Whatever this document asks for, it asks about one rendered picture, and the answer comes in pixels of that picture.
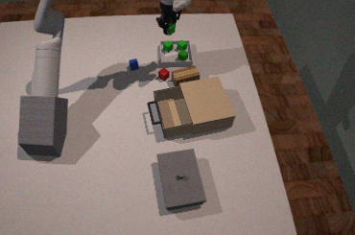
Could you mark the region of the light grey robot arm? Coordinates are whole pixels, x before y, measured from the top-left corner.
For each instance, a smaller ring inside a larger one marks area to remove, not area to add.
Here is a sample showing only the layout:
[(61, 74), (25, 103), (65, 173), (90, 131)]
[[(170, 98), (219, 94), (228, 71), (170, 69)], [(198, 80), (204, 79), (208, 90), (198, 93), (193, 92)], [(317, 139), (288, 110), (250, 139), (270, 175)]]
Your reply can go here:
[[(31, 96), (59, 96), (60, 53), (65, 18), (63, 12), (49, 10), (54, 1), (40, 0), (35, 14), (35, 31), (53, 35), (53, 38), (36, 45)], [(191, 4), (191, 0), (160, 1), (165, 5), (173, 5), (174, 12)]]

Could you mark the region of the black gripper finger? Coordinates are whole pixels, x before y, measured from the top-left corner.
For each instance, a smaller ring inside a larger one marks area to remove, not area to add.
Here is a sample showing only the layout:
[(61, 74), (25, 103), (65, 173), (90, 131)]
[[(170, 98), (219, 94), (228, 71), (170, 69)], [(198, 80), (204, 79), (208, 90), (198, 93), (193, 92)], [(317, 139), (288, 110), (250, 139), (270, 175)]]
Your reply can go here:
[(163, 29), (163, 34), (165, 34), (165, 35), (169, 34), (169, 24), (171, 23), (171, 18), (172, 18), (171, 13), (169, 14), (168, 20), (164, 19), (163, 15), (161, 15), (159, 18), (158, 17), (156, 18), (158, 26)]
[[(181, 10), (182, 11), (182, 10)], [(180, 18), (181, 11), (179, 12), (174, 12), (174, 18), (171, 19), (171, 23), (176, 25), (177, 20)]]

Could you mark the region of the green block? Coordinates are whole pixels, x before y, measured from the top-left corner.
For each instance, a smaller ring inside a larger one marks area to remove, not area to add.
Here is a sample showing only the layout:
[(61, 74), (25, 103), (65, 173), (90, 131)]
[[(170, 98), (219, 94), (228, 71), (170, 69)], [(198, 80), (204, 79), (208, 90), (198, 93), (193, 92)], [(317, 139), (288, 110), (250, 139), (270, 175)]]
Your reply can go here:
[(186, 50), (187, 49), (187, 42), (181, 40), (180, 42), (177, 43), (177, 49), (181, 50)]
[(167, 40), (165, 43), (163, 43), (163, 50), (165, 50), (166, 52), (169, 53), (170, 51), (173, 50), (173, 46), (174, 46), (174, 43)]
[(173, 34), (176, 31), (176, 25), (170, 23), (169, 24), (169, 35)]
[(188, 52), (181, 50), (178, 53), (177, 59), (181, 60), (181, 61), (186, 61), (188, 59)]

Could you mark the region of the red block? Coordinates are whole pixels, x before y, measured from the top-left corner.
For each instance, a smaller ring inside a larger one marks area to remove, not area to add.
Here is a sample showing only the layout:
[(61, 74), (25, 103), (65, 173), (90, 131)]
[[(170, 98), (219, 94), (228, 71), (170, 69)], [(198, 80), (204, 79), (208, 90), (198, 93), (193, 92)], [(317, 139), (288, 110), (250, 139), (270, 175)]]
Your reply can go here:
[(162, 68), (160, 71), (158, 71), (158, 77), (163, 81), (166, 81), (169, 78), (169, 76), (170, 76), (170, 72), (165, 68)]

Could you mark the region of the dark blue block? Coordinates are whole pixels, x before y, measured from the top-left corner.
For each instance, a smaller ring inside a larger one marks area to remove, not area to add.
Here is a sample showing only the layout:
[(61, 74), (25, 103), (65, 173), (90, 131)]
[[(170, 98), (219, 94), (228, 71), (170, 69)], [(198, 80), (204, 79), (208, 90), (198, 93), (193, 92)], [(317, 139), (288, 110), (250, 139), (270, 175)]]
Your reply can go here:
[(137, 59), (131, 59), (131, 60), (129, 60), (129, 62), (130, 62), (130, 70), (131, 71), (139, 69)]

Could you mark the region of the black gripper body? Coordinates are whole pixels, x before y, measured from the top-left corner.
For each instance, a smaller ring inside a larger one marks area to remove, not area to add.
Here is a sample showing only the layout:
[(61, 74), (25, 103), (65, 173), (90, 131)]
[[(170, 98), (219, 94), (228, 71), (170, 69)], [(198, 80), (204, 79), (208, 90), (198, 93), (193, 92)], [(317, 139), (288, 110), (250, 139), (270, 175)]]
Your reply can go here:
[(165, 5), (160, 1), (160, 8), (162, 9), (161, 15), (163, 15), (164, 19), (168, 20), (170, 13), (172, 14), (172, 18), (174, 18), (173, 5)]

